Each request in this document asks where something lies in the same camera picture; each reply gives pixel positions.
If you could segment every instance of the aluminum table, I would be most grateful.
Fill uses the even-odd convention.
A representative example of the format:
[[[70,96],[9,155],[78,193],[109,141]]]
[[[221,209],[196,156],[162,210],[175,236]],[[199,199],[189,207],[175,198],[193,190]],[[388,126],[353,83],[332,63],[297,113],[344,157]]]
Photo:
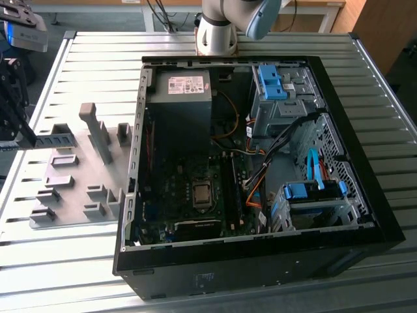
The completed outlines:
[[[29,227],[36,200],[24,195],[38,188],[51,151],[18,152],[0,195],[0,311],[417,311],[417,131],[361,42],[301,33],[239,41],[241,55],[322,57],[407,240],[332,279],[143,302],[111,273],[116,223]],[[133,125],[141,57],[193,55],[194,48],[191,33],[68,32],[31,126],[39,133],[67,121],[81,102],[96,102],[108,127]]]

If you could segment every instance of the cable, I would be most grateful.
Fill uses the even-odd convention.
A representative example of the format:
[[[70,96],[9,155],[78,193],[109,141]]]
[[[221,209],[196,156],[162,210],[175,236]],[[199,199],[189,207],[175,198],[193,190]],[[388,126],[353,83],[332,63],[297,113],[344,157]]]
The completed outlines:
[[[293,132],[297,129],[298,126],[302,125],[305,122],[313,121],[317,119],[320,116],[319,112],[310,113],[307,116],[299,117],[296,119],[292,124],[287,126],[272,142],[270,147],[268,148],[268,151],[266,152],[263,161],[262,166],[255,172],[255,174],[250,177],[245,183],[244,187],[249,186],[256,177],[261,175],[266,169],[268,168],[269,164],[272,162],[272,155],[279,151],[282,147],[284,147],[287,143],[289,143],[291,136],[293,135]]]
[[[172,23],[171,23],[171,21],[168,18],[168,14],[165,11],[165,7],[164,7],[164,4],[162,3],[162,0],[155,0],[155,2],[159,6],[159,8],[161,9],[162,14],[164,15],[164,18],[167,21],[167,24],[168,24],[168,27],[169,27],[169,31],[171,33],[173,33],[174,32],[174,27],[172,26]]]
[[[246,150],[247,150],[247,152],[256,153],[256,150],[251,150],[250,149],[249,143],[250,143],[250,138],[248,138],[248,140],[246,140]],[[262,149],[260,149],[259,150],[259,154],[260,155],[265,155],[265,151],[263,151]]]
[[[280,33],[282,33],[283,31],[287,31],[287,30],[291,31],[293,29],[293,26],[294,26],[294,23],[295,23],[295,19],[297,17],[297,7],[298,7],[297,0],[294,0],[294,3],[295,3],[295,12],[294,12],[294,15],[293,15],[293,21],[291,22],[291,25],[290,26],[288,26],[287,28],[285,28],[282,31],[280,31]]]
[[[187,22],[187,19],[188,19],[189,16],[190,16],[190,13],[187,13],[187,16],[185,17],[184,23],[182,23],[181,26],[177,28],[177,30],[180,30],[184,27],[184,25]]]
[[[237,112],[235,104],[223,91],[218,90],[217,93],[222,95],[223,97],[225,97],[227,99],[227,101],[230,103],[230,105],[232,106],[233,110],[235,111],[236,122],[235,122],[235,127],[230,132],[228,132],[227,134],[212,136],[212,139],[222,139],[222,138],[229,137],[230,135],[232,135],[236,131],[237,126],[239,126],[239,114]]]
[[[224,145],[222,145],[220,142],[218,142],[216,139],[211,138],[211,140],[220,148],[223,150],[227,150],[227,151],[233,151],[233,152],[239,152],[239,153],[243,153],[244,155],[256,155],[256,153],[249,153],[240,149],[233,149],[233,148],[228,148]]]
[[[246,199],[246,206],[249,206],[249,207],[261,207],[260,204],[251,202],[250,200],[253,197],[253,194],[255,193],[255,191],[258,189],[259,185],[261,184],[261,181],[265,178],[265,175],[266,174],[263,174],[263,176],[258,180],[257,184],[254,186],[254,188],[250,192],[250,194],[248,196],[248,199]]]
[[[167,25],[166,22],[162,21],[161,18],[159,17],[159,15],[156,13],[154,7],[151,5],[151,3],[149,2],[149,0],[146,0],[146,2],[148,2],[148,6],[149,8],[151,8],[152,13],[156,16],[156,18],[158,18],[159,22],[161,22],[162,25]]]

